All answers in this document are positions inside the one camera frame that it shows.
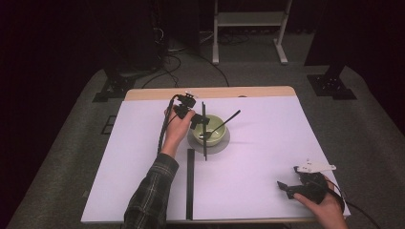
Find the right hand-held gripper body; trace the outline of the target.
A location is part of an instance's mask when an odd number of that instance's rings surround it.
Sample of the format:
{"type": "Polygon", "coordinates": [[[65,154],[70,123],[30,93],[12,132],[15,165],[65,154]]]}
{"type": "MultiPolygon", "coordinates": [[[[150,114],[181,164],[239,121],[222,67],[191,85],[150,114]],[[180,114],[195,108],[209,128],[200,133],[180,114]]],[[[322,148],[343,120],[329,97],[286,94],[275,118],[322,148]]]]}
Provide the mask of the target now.
{"type": "Polygon", "coordinates": [[[289,191],[299,193],[317,204],[321,203],[329,189],[323,172],[333,171],[336,167],[308,159],[304,164],[294,166],[293,169],[299,176],[301,185],[289,186],[289,191]]]}

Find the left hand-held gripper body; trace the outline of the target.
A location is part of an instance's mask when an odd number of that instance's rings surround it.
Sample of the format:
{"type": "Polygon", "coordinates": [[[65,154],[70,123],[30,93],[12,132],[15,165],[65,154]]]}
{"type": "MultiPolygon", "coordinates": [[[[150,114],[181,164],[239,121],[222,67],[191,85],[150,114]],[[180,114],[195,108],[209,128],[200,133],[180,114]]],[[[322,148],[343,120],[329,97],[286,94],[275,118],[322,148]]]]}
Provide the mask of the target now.
{"type": "Polygon", "coordinates": [[[188,112],[195,106],[196,99],[194,95],[190,93],[177,94],[176,98],[180,104],[174,108],[174,111],[180,119],[184,119],[188,112]]]}

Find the pale green bowl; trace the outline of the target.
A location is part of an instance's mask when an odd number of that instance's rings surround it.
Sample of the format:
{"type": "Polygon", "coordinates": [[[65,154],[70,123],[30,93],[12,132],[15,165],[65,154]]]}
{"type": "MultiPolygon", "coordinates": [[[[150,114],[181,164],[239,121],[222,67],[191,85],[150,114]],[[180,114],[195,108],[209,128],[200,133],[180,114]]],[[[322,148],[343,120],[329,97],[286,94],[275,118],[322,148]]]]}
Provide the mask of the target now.
{"type": "MultiPolygon", "coordinates": [[[[205,128],[208,133],[211,133],[211,136],[206,140],[206,146],[211,147],[221,142],[221,140],[224,138],[227,132],[227,129],[225,126],[220,127],[220,125],[223,124],[224,122],[218,116],[208,114],[206,117],[209,119],[209,122],[205,126],[205,128]]],[[[203,125],[198,124],[196,128],[192,131],[192,135],[201,145],[203,145],[202,134],[203,134],[203,125]]]]}

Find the black divider strip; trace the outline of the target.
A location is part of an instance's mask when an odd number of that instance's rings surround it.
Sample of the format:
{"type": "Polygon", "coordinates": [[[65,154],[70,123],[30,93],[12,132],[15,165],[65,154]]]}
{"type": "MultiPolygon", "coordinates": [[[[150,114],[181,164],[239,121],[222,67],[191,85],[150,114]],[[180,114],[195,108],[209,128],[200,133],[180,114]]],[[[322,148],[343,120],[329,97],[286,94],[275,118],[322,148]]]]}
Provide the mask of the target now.
{"type": "Polygon", "coordinates": [[[186,219],[193,219],[195,150],[187,149],[186,219]]]}

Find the person's left hand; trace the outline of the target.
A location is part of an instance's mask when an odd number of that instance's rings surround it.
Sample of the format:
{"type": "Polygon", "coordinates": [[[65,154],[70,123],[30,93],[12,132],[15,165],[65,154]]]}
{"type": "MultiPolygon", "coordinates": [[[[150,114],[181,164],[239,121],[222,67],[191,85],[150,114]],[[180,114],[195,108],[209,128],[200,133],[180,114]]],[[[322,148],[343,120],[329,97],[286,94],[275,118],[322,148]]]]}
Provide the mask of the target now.
{"type": "Polygon", "coordinates": [[[174,108],[171,108],[169,123],[165,131],[165,138],[160,149],[162,154],[166,154],[171,157],[176,156],[178,147],[187,134],[191,119],[194,115],[195,112],[193,110],[189,110],[184,118],[179,118],[174,112],[174,108]]]}

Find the person's right hand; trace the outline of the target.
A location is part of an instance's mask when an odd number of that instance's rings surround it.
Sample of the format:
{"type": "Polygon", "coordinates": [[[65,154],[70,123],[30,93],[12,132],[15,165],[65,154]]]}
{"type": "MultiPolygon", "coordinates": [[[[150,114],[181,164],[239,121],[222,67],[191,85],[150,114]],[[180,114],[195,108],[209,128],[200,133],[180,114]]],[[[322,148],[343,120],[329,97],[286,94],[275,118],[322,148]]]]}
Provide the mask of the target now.
{"type": "Polygon", "coordinates": [[[343,216],[343,209],[339,201],[332,194],[326,194],[323,201],[319,204],[314,203],[299,193],[295,193],[293,196],[315,215],[317,221],[324,229],[349,229],[343,216]]]}

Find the grey round plate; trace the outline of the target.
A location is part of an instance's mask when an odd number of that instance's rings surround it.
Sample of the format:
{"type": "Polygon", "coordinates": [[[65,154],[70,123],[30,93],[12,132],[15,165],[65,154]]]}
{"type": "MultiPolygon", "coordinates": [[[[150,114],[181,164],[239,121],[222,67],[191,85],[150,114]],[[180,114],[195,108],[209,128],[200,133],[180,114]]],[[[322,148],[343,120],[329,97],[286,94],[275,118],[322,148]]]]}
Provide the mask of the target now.
{"type": "MultiPolygon", "coordinates": [[[[196,152],[201,153],[201,154],[203,153],[203,146],[195,139],[195,137],[192,134],[192,131],[189,131],[187,133],[187,141],[188,141],[190,147],[193,148],[196,152]]],[[[218,144],[207,148],[207,153],[209,155],[217,154],[217,153],[223,151],[227,147],[229,142],[230,142],[230,132],[226,131],[226,133],[224,134],[224,137],[218,144]]]]}

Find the white table mat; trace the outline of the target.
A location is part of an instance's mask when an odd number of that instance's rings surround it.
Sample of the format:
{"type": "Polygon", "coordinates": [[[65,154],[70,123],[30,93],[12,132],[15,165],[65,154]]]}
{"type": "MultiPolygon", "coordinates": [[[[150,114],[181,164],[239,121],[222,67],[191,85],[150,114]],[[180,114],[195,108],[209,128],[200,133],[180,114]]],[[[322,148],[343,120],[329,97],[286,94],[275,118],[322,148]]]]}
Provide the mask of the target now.
{"type": "MultiPolygon", "coordinates": [[[[195,109],[225,120],[230,142],[214,155],[195,155],[195,221],[312,219],[312,213],[288,199],[277,181],[299,182],[293,167],[327,163],[295,96],[201,99],[195,109]]],[[[121,104],[95,182],[84,208],[87,223],[121,222],[131,196],[157,156],[165,100],[121,104]]]]}

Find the black stand base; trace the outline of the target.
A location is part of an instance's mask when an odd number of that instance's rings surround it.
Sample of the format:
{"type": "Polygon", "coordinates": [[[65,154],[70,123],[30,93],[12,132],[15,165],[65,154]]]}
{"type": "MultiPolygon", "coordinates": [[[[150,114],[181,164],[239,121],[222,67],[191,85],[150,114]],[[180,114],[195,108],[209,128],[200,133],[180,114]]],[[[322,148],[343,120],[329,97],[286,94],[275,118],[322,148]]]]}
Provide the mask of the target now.
{"type": "Polygon", "coordinates": [[[107,79],[100,92],[93,98],[94,102],[107,102],[110,98],[124,98],[136,82],[136,78],[129,72],[120,72],[116,69],[104,70],[107,79]]]}
{"type": "Polygon", "coordinates": [[[345,68],[342,63],[331,64],[323,74],[309,74],[308,80],[317,96],[331,96],[335,100],[355,100],[356,96],[340,79],[345,68]]]}

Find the black-handled spoon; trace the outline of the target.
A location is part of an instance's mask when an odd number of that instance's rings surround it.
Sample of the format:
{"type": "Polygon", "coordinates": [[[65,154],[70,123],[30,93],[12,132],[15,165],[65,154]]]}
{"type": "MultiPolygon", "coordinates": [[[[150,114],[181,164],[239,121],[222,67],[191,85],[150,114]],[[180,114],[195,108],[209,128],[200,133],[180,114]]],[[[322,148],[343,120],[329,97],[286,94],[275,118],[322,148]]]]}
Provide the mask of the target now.
{"type": "Polygon", "coordinates": [[[236,117],[241,111],[238,110],[235,114],[233,114],[230,118],[228,118],[226,121],[224,121],[221,125],[219,125],[217,128],[215,128],[212,131],[208,131],[208,132],[203,132],[202,134],[199,135],[199,139],[202,140],[207,140],[209,139],[214,132],[216,132],[217,130],[221,129],[227,122],[229,122],[230,120],[232,120],[234,117],[236,117]]]}

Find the white metal table frame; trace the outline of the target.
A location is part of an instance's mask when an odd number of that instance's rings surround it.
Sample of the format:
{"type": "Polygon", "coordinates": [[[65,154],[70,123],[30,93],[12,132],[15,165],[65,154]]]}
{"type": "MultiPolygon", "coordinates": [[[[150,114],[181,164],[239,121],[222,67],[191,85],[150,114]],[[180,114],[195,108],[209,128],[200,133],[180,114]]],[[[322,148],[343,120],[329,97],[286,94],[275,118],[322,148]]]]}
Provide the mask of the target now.
{"type": "Polygon", "coordinates": [[[292,0],[287,0],[286,6],[281,11],[264,12],[220,12],[218,11],[219,0],[214,0],[213,19],[213,44],[212,63],[218,65],[219,43],[218,35],[220,28],[230,27],[278,27],[278,37],[273,39],[275,50],[282,65],[288,64],[288,59],[282,46],[286,31],[292,0]]]}

